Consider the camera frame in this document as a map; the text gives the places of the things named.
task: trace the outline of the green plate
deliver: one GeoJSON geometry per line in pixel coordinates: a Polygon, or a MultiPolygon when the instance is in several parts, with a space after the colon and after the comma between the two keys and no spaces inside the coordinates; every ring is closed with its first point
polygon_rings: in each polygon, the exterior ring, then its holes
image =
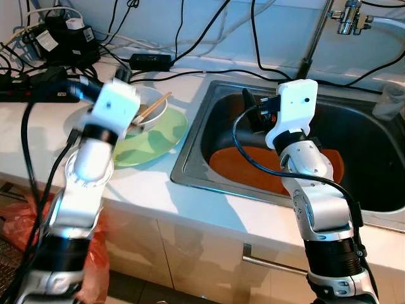
{"type": "Polygon", "coordinates": [[[137,136],[128,135],[116,145],[114,164],[117,167],[135,166],[169,152],[184,136],[187,126],[184,114],[168,107],[149,131],[137,136]]]}

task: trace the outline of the stainless steel sink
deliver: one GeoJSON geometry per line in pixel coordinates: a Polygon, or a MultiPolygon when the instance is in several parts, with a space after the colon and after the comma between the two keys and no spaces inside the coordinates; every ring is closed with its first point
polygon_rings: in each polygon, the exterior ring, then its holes
{"type": "MultiPolygon", "coordinates": [[[[209,167],[211,155],[233,146],[232,123],[244,110],[242,89],[213,81],[175,164],[171,179],[179,184],[229,193],[290,207],[281,194],[239,184],[209,167]]],[[[257,96],[275,91],[247,87],[257,96]]],[[[402,230],[405,227],[405,126],[400,117],[381,122],[371,116],[373,103],[318,96],[310,137],[323,148],[336,149],[344,161],[341,184],[360,201],[365,222],[402,230]]],[[[265,148],[265,133],[253,133],[249,121],[240,124],[243,145],[265,148]]]]}

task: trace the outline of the floor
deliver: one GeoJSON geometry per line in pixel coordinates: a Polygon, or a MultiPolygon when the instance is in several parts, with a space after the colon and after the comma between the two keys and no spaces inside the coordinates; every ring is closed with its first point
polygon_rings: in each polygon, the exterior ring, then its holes
{"type": "Polygon", "coordinates": [[[110,271],[106,304],[215,304],[136,277],[110,271]]]}

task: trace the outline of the chopsticks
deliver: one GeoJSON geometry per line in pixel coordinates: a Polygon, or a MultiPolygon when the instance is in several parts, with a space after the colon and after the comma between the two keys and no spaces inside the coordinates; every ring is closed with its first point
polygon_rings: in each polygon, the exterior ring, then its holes
{"type": "Polygon", "coordinates": [[[164,102],[172,93],[168,92],[158,100],[156,100],[150,107],[139,114],[131,123],[131,125],[140,124],[145,118],[147,118],[162,102],[164,102]]]}

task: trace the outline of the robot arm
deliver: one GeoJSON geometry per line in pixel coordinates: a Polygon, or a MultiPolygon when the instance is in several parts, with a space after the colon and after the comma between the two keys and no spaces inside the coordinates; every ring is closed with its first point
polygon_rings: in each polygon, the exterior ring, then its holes
{"type": "MultiPolygon", "coordinates": [[[[72,93],[83,97],[77,89],[72,87],[72,93]]],[[[65,188],[54,198],[39,253],[22,281],[17,304],[73,303],[80,290],[101,196],[113,173],[113,150],[140,105],[135,88],[117,79],[91,91],[97,101],[82,120],[79,149],[66,163],[65,188]]]]}
{"type": "MultiPolygon", "coordinates": [[[[315,113],[318,84],[297,80],[279,87],[280,112],[266,136],[280,157],[284,172],[333,180],[333,168],[311,140],[309,123],[315,113]]],[[[294,204],[299,231],[309,262],[307,280],[315,303],[379,304],[370,274],[362,267],[365,255],[356,242],[351,210],[344,195],[322,182],[283,177],[294,204]]]]}

